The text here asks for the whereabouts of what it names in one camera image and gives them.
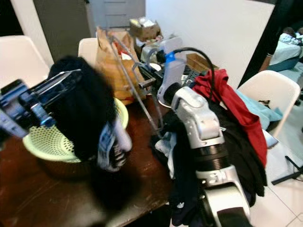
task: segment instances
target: wooden table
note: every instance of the wooden table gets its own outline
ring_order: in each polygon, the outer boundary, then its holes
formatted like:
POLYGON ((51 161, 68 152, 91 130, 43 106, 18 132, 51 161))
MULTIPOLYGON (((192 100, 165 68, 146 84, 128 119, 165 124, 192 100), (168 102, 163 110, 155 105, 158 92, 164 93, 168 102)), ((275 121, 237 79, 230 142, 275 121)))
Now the wooden table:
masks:
MULTIPOLYGON (((151 99, 146 105, 155 116, 151 99)), ((167 202, 171 180, 148 147, 151 127, 138 104, 128 106, 133 149, 119 173, 93 171, 82 180, 47 174, 21 140, 0 152, 0 220, 5 227, 125 226, 167 202)))

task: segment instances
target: gray door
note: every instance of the gray door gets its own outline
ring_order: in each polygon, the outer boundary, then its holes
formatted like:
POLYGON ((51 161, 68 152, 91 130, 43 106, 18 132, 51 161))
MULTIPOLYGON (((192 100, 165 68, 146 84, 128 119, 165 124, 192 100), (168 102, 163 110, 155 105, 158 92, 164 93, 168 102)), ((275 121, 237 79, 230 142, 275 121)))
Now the gray door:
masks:
POLYGON ((95 26, 129 26, 129 19, 145 16, 145 0, 89 0, 95 26))
POLYGON ((53 60, 78 55, 79 41, 91 37, 84 0, 34 0, 53 60))

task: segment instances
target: black cable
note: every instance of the black cable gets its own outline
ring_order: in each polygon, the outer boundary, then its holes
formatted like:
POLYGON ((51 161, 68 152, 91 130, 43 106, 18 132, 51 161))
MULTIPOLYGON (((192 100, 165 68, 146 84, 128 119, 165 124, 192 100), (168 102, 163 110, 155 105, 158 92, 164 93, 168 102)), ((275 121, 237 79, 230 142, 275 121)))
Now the black cable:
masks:
POLYGON ((213 97, 213 90, 215 89, 214 88, 214 66, 213 66, 212 62, 210 61, 209 57, 203 51, 198 50, 198 49, 193 48, 193 47, 183 47, 183 48, 180 48, 180 49, 176 49, 176 50, 174 50, 174 53, 179 53, 179 52, 183 52, 183 51, 194 51, 194 52, 197 52, 197 53, 201 54, 203 57, 205 57, 208 65, 209 65, 209 68, 212 72, 212 84, 211 84, 211 87, 210 87, 210 95, 209 95, 209 100, 211 101, 212 97, 213 97))

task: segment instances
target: green plastic basket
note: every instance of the green plastic basket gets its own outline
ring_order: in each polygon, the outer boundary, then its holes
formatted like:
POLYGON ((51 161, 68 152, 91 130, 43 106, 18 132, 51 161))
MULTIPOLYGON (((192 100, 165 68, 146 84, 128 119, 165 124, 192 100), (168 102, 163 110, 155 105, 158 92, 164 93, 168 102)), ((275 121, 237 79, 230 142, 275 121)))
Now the green plastic basket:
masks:
MULTIPOLYGON (((125 129, 128 124, 128 111, 125 105, 115 98, 116 112, 125 129)), ((57 162, 77 163, 80 160, 73 152, 73 143, 69 141, 55 126, 32 127, 29 134, 23 138, 26 149, 34 156, 57 162)))

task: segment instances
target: white plastic chair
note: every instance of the white plastic chair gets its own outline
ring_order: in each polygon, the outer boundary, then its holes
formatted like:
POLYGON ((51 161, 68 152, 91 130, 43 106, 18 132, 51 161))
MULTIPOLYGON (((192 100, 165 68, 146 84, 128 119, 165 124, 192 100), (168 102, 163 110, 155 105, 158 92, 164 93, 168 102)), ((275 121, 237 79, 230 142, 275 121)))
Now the white plastic chair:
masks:
POLYGON ((270 132, 274 137, 281 131, 300 94, 300 87, 297 83, 278 72, 270 70, 259 72, 242 84, 238 90, 256 101, 270 100, 269 107, 271 109, 278 107, 283 113, 283 118, 277 127, 270 132))
POLYGON ((98 51, 97 38, 81 39, 79 42, 78 56, 84 58, 91 67, 95 67, 98 51))
POLYGON ((0 87, 22 79, 32 87, 47 78, 49 67, 24 35, 0 37, 0 87))

